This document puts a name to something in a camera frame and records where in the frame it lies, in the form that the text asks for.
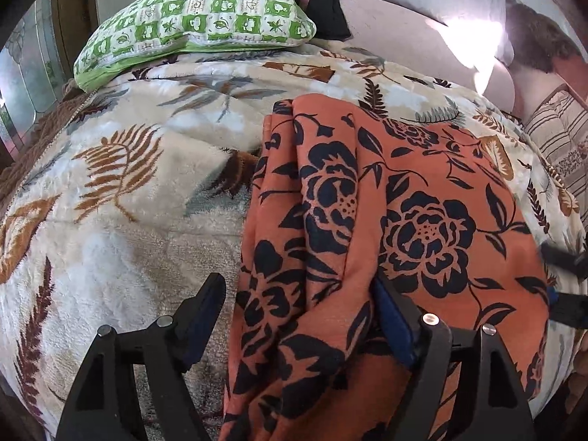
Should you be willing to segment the person's right hand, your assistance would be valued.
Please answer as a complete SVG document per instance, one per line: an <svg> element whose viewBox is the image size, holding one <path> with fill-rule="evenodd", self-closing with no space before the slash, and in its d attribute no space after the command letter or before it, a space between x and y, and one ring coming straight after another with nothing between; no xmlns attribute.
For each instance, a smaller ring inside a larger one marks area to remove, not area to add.
<svg viewBox="0 0 588 441"><path fill-rule="evenodd" d="M588 352L586 349L578 351L574 358L573 371L568 378L569 394L565 400L565 410L567 414L571 414L584 392L587 389L588 383Z"/></svg>

